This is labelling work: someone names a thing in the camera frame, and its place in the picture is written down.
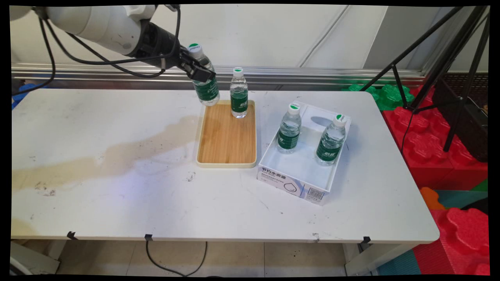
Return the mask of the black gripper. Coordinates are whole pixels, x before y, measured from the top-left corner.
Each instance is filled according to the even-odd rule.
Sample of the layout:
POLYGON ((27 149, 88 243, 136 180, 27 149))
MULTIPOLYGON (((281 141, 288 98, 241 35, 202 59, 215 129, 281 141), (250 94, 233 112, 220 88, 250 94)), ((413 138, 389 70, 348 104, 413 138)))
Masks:
MULTIPOLYGON (((170 53, 174 45, 174 34, 158 27, 150 21, 140 21, 140 23, 141 33, 139 41, 131 52, 131 57, 142 59, 170 53)), ((203 66, 198 59, 195 59, 189 53, 186 47, 180 47, 180 44, 177 43, 176 48, 177 53, 165 59, 166 68, 164 69, 171 69, 180 65, 180 69, 186 73, 188 78, 198 82, 207 82, 215 78, 216 73, 203 66)), ((161 69, 161 59, 140 60, 140 62, 161 69)))

